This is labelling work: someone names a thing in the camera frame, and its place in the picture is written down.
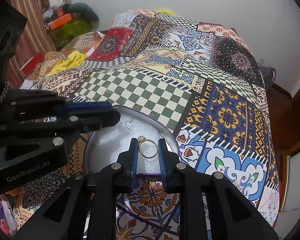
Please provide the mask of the purple heart-shaped tin box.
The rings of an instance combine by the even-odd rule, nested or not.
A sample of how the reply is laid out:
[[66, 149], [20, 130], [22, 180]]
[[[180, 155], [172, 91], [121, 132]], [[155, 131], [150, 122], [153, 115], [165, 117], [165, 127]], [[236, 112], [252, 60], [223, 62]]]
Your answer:
[[[142, 145], [143, 154], [138, 154], [138, 175], [158, 176], [159, 158], [155, 154], [159, 139], [164, 139], [170, 152], [177, 154], [179, 147], [169, 129], [151, 116], [129, 107], [116, 105], [121, 114], [120, 121], [113, 127], [93, 132], [84, 153], [84, 169], [87, 174], [100, 172], [115, 163], [120, 153], [129, 150], [131, 140], [141, 135], [155, 142]], [[134, 134], [125, 127], [127, 120], [134, 120]]]

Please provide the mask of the yellow cloth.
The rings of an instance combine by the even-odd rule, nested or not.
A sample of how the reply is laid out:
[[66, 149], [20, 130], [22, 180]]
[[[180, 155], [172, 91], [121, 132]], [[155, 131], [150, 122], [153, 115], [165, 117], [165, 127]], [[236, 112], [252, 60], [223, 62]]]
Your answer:
[[69, 54], [67, 59], [60, 60], [56, 63], [56, 65], [51, 69], [51, 71], [47, 74], [47, 76], [51, 76], [53, 74], [56, 74], [58, 72], [75, 68], [81, 65], [86, 58], [85, 53], [80, 53], [79, 51], [73, 51]]

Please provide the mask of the silver hook earring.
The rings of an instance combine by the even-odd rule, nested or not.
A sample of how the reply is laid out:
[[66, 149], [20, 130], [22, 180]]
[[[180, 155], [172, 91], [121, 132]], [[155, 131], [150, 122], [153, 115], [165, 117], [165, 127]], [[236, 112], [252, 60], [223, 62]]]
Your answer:
[[125, 122], [125, 127], [126, 129], [128, 129], [132, 134], [134, 134], [134, 129], [133, 129], [133, 125], [134, 125], [134, 120], [127, 120]]

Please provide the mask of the red box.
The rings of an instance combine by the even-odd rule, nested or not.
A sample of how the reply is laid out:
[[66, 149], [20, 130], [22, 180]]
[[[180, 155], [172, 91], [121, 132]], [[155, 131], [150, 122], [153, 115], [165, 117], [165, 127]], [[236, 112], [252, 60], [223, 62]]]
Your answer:
[[44, 54], [39, 52], [34, 57], [31, 57], [20, 69], [21, 73], [28, 77], [36, 68], [36, 65], [43, 62]]

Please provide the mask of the green storage basket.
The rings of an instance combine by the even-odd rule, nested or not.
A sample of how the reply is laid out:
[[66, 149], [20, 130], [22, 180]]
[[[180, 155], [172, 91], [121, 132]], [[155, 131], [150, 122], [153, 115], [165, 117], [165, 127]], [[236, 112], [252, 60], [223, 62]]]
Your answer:
[[83, 19], [74, 18], [71, 21], [49, 32], [55, 49], [61, 50], [74, 38], [92, 30], [91, 24]]

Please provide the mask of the striped red curtain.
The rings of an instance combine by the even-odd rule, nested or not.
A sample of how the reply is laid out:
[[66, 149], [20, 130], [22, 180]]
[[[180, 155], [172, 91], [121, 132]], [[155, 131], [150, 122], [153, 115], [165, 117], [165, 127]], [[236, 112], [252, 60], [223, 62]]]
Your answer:
[[18, 89], [24, 75], [20, 68], [38, 52], [54, 51], [55, 46], [46, 32], [42, 14], [50, 8], [49, 0], [6, 0], [27, 18], [27, 24], [20, 36], [14, 56], [10, 59], [6, 79], [10, 88]]

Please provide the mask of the orange box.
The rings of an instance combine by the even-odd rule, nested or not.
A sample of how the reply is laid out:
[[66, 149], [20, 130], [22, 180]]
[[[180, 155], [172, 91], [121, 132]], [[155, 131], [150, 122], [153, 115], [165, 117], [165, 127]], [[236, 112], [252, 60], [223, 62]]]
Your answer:
[[71, 14], [66, 14], [66, 15], [64, 15], [64, 16], [62, 16], [62, 17], [60, 17], [60, 18], [58, 18], [58, 19], [50, 22], [48, 24], [48, 26], [49, 26], [49, 28], [51, 30], [54, 30], [54, 29], [60, 27], [61, 25], [64, 25], [65, 23], [71, 21], [71, 20], [72, 20]]

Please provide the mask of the colourful patchwork bed cover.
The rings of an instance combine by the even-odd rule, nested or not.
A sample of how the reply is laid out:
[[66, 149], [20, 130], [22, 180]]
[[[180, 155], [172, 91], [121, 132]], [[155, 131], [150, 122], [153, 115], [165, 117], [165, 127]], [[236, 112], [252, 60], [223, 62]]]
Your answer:
[[[80, 66], [47, 76], [50, 71], [40, 65], [29, 76], [31, 88], [151, 116], [176, 139], [182, 163], [205, 174], [221, 172], [270, 226], [275, 224], [279, 187], [266, 90], [234, 29], [130, 10], [115, 16]], [[67, 165], [17, 190], [8, 208], [17, 230], [71, 175], [85, 172], [91, 135], [80, 135]]]

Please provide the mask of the yellow round object behind bed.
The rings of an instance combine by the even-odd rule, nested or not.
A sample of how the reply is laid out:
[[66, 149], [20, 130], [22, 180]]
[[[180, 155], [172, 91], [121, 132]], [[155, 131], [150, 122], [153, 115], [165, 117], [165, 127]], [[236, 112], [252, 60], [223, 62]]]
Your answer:
[[170, 15], [170, 16], [176, 16], [176, 14], [169, 9], [158, 9], [157, 13], [162, 13], [162, 14], [166, 14], [166, 15]]

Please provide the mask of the dark bag on floor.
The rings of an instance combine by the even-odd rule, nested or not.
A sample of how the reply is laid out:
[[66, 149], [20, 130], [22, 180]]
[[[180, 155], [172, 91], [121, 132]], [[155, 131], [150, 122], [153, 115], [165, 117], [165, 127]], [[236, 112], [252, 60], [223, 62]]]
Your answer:
[[265, 90], [267, 92], [276, 79], [276, 69], [272, 67], [259, 67], [259, 71], [263, 77]]

